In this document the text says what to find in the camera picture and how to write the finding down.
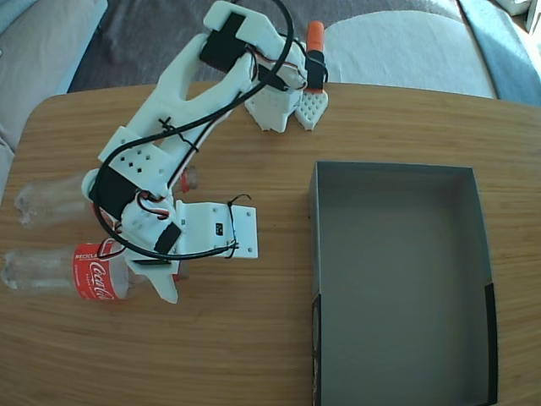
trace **coca-cola label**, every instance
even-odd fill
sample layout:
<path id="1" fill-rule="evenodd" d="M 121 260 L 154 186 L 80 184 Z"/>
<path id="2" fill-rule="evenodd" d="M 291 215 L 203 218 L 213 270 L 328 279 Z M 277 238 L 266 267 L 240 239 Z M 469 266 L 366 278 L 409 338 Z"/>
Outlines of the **coca-cola label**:
<path id="1" fill-rule="evenodd" d="M 107 241 L 101 248 L 101 254 L 110 254 L 113 244 L 114 241 Z M 98 258 L 98 249 L 100 244 L 81 244 L 75 249 L 73 260 L 75 288 L 83 299 L 118 299 L 112 288 L 109 261 Z"/>

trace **plastic bottle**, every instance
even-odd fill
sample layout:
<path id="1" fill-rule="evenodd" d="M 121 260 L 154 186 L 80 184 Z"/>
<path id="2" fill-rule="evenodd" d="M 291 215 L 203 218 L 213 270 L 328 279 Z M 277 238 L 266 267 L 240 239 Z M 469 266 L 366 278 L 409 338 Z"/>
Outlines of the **plastic bottle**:
<path id="1" fill-rule="evenodd" d="M 95 221 L 92 205 L 81 192 L 85 175 L 77 173 L 68 178 L 27 184 L 15 198 L 15 207 L 21 212 L 19 222 L 26 228 L 36 229 L 63 222 Z M 187 167 L 178 183 L 183 193 L 197 189 L 195 167 Z"/>
<path id="2" fill-rule="evenodd" d="M 83 299 L 126 299 L 139 292 L 136 287 L 150 283 L 145 276 L 134 274 L 122 255 L 114 256 L 120 244 L 80 244 L 58 250 L 20 249 L 5 256 L 0 278 L 14 294 L 58 294 Z M 100 260 L 98 250 L 104 256 Z M 175 281 L 188 278 L 182 262 Z"/>

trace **couch cushion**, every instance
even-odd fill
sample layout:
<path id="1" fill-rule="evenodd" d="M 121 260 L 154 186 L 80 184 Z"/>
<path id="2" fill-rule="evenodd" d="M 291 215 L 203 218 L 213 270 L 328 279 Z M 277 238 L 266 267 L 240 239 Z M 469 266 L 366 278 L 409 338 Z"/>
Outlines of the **couch cushion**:
<path id="1" fill-rule="evenodd" d="M 9 146 L 0 139 L 0 203 L 2 202 L 3 189 L 8 180 L 9 168 L 14 159 L 14 154 Z"/>
<path id="2" fill-rule="evenodd" d="M 0 135 L 14 151 L 27 118 L 76 63 L 99 0 L 40 0 L 0 36 Z"/>
<path id="3" fill-rule="evenodd" d="M 325 31 L 329 81 L 495 97 L 469 29 L 419 11 L 353 17 Z"/>
<path id="4" fill-rule="evenodd" d="M 36 0 L 0 0 L 0 34 L 2 34 Z"/>

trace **wooden table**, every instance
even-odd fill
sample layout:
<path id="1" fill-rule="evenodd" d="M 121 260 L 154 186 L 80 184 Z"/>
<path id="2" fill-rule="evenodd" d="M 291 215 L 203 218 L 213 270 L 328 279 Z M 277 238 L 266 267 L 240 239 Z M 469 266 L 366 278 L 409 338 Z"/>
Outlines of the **wooden table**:
<path id="1" fill-rule="evenodd" d="M 151 90 L 57 96 L 35 110 L 0 211 L 2 253 L 104 237 L 93 223 L 24 230 L 13 199 L 33 178 L 96 167 L 97 153 Z M 538 404 L 541 111 L 375 86 L 328 92 L 331 105 L 314 132 L 290 119 L 285 134 L 263 133 L 239 108 L 194 159 L 200 190 L 187 201 L 254 198 L 257 261 L 192 261 L 178 305 L 152 287 L 107 304 L 20 298 L 0 288 L 0 404 L 309 405 L 308 186 L 317 159 L 475 168 L 494 267 L 500 404 Z"/>

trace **cardboard box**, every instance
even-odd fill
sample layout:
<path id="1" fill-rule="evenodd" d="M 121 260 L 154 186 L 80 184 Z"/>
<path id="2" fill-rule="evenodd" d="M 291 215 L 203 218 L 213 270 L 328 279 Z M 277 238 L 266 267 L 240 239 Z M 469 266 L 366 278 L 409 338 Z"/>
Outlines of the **cardboard box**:
<path id="1" fill-rule="evenodd" d="M 314 404 L 481 405 L 495 297 L 473 170 L 317 162 Z"/>

